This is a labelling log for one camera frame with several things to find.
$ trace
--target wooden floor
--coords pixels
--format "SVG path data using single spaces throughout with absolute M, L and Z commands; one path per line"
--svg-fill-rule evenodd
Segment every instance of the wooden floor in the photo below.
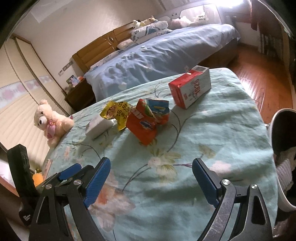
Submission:
M 239 55 L 228 68 L 240 79 L 255 101 L 265 123 L 282 108 L 293 108 L 292 95 L 284 64 L 260 54 L 254 47 L 239 45 Z

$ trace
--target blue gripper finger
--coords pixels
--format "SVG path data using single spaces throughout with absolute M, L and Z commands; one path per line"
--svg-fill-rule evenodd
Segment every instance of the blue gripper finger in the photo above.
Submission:
M 87 188 L 86 188 L 86 196 L 85 196 L 85 199 L 83 201 L 84 205 L 86 208 L 88 208 L 90 206 L 90 204 L 93 204 L 109 173 L 110 173 L 110 170 L 111 170 L 111 162 L 108 158 L 104 157 L 105 160 L 104 162 L 102 163 L 102 165 L 100 166 L 100 168 L 96 171 L 96 173 L 94 174 L 92 180 L 89 182 Z
M 196 159 L 194 159 L 192 162 L 192 172 L 200 188 L 202 189 L 207 202 L 214 205 L 214 207 L 216 208 L 219 204 L 218 190 Z
M 79 163 L 75 163 L 74 165 L 68 167 L 66 170 L 62 171 L 59 175 L 59 180 L 67 180 L 73 175 L 75 175 L 77 172 L 81 170 L 81 165 Z

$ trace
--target orange snack bag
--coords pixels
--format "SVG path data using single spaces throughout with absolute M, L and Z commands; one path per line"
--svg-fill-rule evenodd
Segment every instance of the orange snack bag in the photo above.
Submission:
M 145 103 L 139 99 L 137 106 L 131 109 L 126 127 L 144 144 L 148 145 L 156 137 L 158 120 Z

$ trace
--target yellow snack bag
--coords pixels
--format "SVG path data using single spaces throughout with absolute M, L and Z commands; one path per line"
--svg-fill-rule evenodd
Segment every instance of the yellow snack bag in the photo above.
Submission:
M 117 127 L 120 131 L 126 127 L 126 121 L 131 107 L 132 106 L 128 102 L 109 101 L 102 110 L 100 116 L 107 120 L 116 119 L 118 125 Z

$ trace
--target bed frame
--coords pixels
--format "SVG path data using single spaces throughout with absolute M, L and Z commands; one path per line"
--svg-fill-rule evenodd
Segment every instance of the bed frame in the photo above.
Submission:
M 85 74 L 93 64 L 114 52 L 119 43 L 131 38 L 132 30 L 132 23 L 116 28 L 86 45 L 72 57 Z M 200 62 L 199 65 L 209 68 L 226 67 L 236 55 L 237 40 L 233 39 L 222 49 Z
M 128 23 L 95 39 L 72 57 L 85 74 L 90 67 L 116 50 L 122 41 L 131 38 L 133 23 Z

